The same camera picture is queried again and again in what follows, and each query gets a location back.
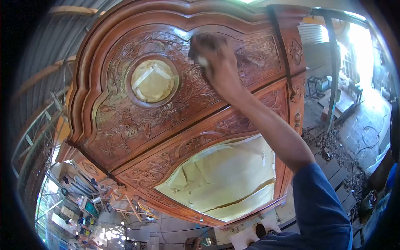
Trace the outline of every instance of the blue sleeve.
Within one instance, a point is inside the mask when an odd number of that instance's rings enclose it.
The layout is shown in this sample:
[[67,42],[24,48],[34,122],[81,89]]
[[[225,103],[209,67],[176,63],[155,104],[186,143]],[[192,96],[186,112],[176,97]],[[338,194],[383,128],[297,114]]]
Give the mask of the blue sleeve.
[[321,168],[309,164],[293,178],[296,220],[302,236],[312,246],[333,244],[335,249],[352,248],[352,225],[335,190]]

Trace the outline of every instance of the carved wooden cabinet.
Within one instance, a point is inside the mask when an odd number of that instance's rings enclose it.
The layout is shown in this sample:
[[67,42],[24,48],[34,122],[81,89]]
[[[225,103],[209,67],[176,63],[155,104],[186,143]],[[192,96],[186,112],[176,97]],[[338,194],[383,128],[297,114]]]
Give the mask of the carved wooden cabinet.
[[[301,133],[306,67],[297,25],[308,11],[208,0],[116,5],[78,51],[64,158],[79,151],[91,171],[115,178],[156,210],[209,226],[233,222],[201,214],[154,189],[201,150],[258,133],[188,58],[190,38],[228,37],[242,84]],[[275,171],[273,200],[237,220],[284,200],[292,173],[278,158]]]

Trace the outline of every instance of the blue shirt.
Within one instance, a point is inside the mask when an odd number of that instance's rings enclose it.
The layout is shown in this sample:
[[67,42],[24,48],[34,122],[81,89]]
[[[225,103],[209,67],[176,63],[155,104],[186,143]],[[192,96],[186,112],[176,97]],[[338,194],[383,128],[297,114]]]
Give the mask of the blue shirt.
[[352,249],[350,220],[317,164],[307,165],[294,176],[293,199],[301,234],[267,234],[247,250]]

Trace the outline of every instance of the human arm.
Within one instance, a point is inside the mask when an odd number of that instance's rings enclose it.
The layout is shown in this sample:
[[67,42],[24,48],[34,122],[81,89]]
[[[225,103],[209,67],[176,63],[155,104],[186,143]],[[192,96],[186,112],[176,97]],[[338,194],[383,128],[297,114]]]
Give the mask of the human arm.
[[224,100],[240,110],[254,124],[290,170],[297,173],[300,168],[315,162],[312,152],[300,135],[242,85],[236,57],[228,41],[200,35],[192,38],[191,46],[207,59],[206,76],[210,84]]

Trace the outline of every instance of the round mirror recess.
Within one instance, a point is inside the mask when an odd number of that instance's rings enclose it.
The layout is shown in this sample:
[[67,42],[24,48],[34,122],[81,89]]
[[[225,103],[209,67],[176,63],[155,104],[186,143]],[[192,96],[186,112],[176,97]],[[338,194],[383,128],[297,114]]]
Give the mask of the round mirror recess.
[[175,84],[178,75],[174,74],[170,65],[157,59],[146,60],[133,71],[131,88],[136,98],[143,102],[155,103],[167,98]]

